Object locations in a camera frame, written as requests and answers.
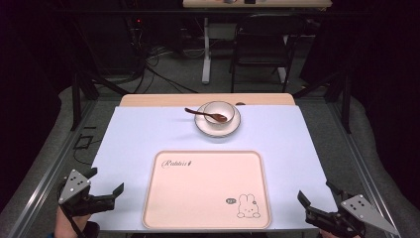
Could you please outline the light wooden table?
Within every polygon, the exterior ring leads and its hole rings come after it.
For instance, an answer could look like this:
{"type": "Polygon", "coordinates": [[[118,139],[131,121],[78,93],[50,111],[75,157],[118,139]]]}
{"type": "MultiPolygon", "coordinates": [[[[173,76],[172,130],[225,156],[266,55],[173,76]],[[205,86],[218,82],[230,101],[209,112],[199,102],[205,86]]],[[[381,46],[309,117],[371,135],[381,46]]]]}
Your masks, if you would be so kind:
{"type": "Polygon", "coordinates": [[[127,94],[120,105],[126,107],[200,106],[210,101],[226,101],[245,105],[294,105],[289,93],[190,93],[127,94]]]}

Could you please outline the white plate with dark rim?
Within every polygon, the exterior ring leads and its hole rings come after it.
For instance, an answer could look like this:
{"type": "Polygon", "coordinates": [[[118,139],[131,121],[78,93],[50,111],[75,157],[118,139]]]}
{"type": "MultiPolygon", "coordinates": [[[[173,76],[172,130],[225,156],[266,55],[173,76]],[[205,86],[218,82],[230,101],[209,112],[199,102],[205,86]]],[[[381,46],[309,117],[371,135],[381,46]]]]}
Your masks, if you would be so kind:
{"type": "MultiPolygon", "coordinates": [[[[201,105],[198,108],[198,111],[203,112],[204,106],[207,105],[208,103],[201,105]]],[[[194,120],[195,120],[196,127],[201,132],[211,137],[226,137],[232,134],[234,131],[236,131],[239,128],[241,124],[241,114],[234,105],[232,106],[235,109],[235,116],[228,125],[212,125],[205,120],[204,116],[195,115],[194,120]]]]}

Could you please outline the white table cover sheet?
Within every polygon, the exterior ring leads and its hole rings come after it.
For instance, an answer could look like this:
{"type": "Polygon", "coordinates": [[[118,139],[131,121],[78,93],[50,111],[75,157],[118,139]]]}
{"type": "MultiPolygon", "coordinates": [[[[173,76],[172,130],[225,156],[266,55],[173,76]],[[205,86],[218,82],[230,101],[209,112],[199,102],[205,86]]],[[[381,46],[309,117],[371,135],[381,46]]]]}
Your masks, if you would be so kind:
{"type": "Polygon", "coordinates": [[[241,124],[232,134],[202,133],[181,107],[118,107],[93,165],[99,173],[91,191],[103,194],[123,183],[114,210],[94,215],[105,231],[222,232],[307,228],[301,190],[323,210],[336,207],[301,110],[287,105],[240,107],[241,124]],[[254,151],[262,158],[270,224],[255,230],[155,230],[143,223],[155,158],[162,151],[254,151]]]}

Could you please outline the grey metal rail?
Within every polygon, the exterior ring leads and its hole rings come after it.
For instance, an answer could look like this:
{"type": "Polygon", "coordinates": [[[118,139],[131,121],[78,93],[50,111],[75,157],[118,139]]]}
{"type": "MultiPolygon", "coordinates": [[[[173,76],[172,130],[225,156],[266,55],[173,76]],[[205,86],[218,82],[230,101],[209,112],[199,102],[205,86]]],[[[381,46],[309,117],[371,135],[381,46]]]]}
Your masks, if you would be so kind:
{"type": "Polygon", "coordinates": [[[56,184],[61,181],[66,171],[67,156],[96,104],[96,101],[82,104],[82,119],[71,131],[71,105],[62,103],[52,131],[9,202],[9,208],[14,208],[14,212],[9,222],[11,227],[3,238],[46,238],[53,232],[57,209],[56,184]]]}
{"type": "Polygon", "coordinates": [[[388,175],[377,155],[373,133],[363,107],[358,102],[351,102],[350,133],[348,133],[342,124],[342,107],[337,103],[328,103],[327,106],[350,150],[351,163],[364,188],[366,198],[371,202],[372,207],[396,230],[396,234],[383,231],[384,237],[403,238],[386,201],[387,196],[381,190],[382,185],[388,185],[388,175]]]}

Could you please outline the person's right hand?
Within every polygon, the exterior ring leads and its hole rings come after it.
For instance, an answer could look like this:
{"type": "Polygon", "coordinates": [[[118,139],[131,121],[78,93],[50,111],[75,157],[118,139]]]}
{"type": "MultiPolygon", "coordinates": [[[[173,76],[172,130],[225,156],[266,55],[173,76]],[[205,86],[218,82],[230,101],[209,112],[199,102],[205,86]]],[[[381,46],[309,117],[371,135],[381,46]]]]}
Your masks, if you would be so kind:
{"type": "Polygon", "coordinates": [[[319,234],[321,235],[322,238],[340,238],[338,236],[335,236],[333,233],[322,230],[322,229],[319,230],[319,234]]]}

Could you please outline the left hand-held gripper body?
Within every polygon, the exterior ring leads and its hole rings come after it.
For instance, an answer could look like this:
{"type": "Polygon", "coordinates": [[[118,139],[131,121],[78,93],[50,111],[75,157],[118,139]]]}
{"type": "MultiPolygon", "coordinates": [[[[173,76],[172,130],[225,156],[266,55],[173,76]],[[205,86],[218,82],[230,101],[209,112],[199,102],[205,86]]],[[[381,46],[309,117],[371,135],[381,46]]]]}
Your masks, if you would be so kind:
{"type": "Polygon", "coordinates": [[[71,217],[114,209],[116,198],[111,198],[112,193],[96,196],[90,193],[90,188],[91,180],[72,170],[57,190],[57,202],[71,217]]]}

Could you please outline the brown wooden spoon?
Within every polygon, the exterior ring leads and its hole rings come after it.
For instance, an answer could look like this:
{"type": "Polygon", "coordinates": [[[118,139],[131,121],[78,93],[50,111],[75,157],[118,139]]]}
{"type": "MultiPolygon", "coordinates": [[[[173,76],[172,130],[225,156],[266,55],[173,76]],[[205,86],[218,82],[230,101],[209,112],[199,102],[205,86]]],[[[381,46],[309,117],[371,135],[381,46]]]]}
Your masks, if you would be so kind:
{"type": "Polygon", "coordinates": [[[208,116],[210,118],[212,118],[213,120],[215,120],[216,122],[219,123],[226,123],[228,121],[228,118],[222,114],[218,114],[218,113],[205,113],[205,112],[200,112],[200,111],[196,111],[196,110],[192,110],[189,108],[184,108],[184,111],[187,113],[191,113],[194,115],[202,115],[202,116],[208,116]]]}

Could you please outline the white-legged wooden desk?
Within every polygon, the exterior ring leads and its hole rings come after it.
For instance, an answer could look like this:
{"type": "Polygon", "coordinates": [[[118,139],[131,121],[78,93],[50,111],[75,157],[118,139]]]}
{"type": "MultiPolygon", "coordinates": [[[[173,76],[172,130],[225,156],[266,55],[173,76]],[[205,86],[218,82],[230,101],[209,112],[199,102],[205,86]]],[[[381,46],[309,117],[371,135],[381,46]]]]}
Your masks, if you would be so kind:
{"type": "MultiPolygon", "coordinates": [[[[184,8],[188,9],[246,9],[246,8],[297,8],[302,10],[322,9],[328,8],[332,5],[332,0],[182,0],[184,8]]],[[[204,23],[204,62],[202,83],[208,84],[210,82],[211,69],[211,51],[210,40],[233,39],[233,25],[221,24],[217,27],[215,24],[210,24],[207,17],[203,20],[204,23]]]]}

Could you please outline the black metal stand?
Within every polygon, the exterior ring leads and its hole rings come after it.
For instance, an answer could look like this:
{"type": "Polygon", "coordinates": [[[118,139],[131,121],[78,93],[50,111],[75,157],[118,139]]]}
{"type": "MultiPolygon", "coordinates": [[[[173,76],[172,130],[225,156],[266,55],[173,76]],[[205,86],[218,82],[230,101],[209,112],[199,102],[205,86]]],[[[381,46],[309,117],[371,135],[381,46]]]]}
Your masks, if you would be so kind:
{"type": "Polygon", "coordinates": [[[95,83],[104,85],[105,87],[111,89],[112,91],[124,96],[128,94],[128,91],[121,88],[120,86],[108,81],[97,73],[92,71],[77,71],[71,81],[71,94],[72,94],[72,113],[73,121],[71,126],[71,131],[74,131],[81,122],[82,119],[82,109],[81,109],[81,95],[88,100],[97,100],[99,97],[99,92],[95,87],[95,83]]]}
{"type": "Polygon", "coordinates": [[[341,124],[348,134],[351,134],[350,128],[350,104],[351,104],[351,76],[348,72],[337,71],[309,84],[307,87],[292,94],[294,98],[301,98],[320,86],[329,83],[324,99],[326,102],[335,102],[339,96],[342,96],[341,105],[341,124]]]}

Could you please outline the black folding chair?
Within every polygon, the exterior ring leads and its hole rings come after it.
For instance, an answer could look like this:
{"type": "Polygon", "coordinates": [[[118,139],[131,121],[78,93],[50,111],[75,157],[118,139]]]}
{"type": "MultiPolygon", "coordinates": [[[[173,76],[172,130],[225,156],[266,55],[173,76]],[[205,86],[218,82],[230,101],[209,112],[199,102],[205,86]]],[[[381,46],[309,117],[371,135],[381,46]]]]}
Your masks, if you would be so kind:
{"type": "Polygon", "coordinates": [[[285,91],[298,40],[307,22],[293,14],[253,14],[241,20],[233,40],[230,64],[231,91],[235,91],[236,68],[272,67],[285,71],[282,91],[285,91]]]}

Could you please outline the pink tray with rabbit print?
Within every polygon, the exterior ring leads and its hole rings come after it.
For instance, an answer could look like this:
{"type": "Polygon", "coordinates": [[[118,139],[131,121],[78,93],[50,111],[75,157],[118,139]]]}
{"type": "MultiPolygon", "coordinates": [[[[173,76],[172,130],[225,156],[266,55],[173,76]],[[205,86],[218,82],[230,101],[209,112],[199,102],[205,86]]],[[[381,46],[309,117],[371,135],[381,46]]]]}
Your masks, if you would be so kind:
{"type": "Polygon", "coordinates": [[[270,224],[263,161],[254,151],[162,151],[143,223],[155,230],[255,230],[270,224]]]}

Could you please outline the white bowl with dark rim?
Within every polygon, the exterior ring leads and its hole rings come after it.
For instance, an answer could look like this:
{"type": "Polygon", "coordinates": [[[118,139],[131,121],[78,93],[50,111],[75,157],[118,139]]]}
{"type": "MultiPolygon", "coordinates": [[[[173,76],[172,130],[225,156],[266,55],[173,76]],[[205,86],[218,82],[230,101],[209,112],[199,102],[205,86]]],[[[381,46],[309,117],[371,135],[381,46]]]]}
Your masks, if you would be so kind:
{"type": "Polygon", "coordinates": [[[207,105],[204,106],[203,112],[207,114],[204,116],[205,120],[212,125],[228,125],[235,116],[234,107],[230,103],[224,101],[209,102],[207,105]],[[210,117],[210,114],[223,115],[226,117],[226,121],[217,121],[210,117]]]}

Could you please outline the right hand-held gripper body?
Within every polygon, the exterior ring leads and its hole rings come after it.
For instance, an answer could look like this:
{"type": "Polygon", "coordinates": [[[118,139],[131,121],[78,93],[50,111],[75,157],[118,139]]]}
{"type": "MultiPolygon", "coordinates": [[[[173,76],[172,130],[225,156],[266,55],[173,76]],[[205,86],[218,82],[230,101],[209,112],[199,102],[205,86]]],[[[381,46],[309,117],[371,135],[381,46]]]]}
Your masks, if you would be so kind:
{"type": "Polygon", "coordinates": [[[359,194],[342,201],[336,212],[326,212],[311,205],[304,197],[305,221],[340,238],[365,238],[366,225],[398,235],[397,229],[359,194]]]}

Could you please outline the person's left hand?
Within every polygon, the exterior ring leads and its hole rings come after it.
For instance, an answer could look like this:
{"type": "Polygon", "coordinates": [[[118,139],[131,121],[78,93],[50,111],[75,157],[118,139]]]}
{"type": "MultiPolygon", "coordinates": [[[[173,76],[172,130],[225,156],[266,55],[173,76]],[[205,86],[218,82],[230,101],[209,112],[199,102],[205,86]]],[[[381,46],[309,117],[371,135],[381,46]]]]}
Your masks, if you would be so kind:
{"type": "MultiPolygon", "coordinates": [[[[90,214],[84,216],[74,216],[73,222],[77,225],[80,231],[83,231],[89,218],[90,214]]],[[[53,232],[54,238],[78,238],[77,232],[73,229],[71,222],[64,215],[64,212],[60,207],[57,208],[55,227],[53,232]]]]}

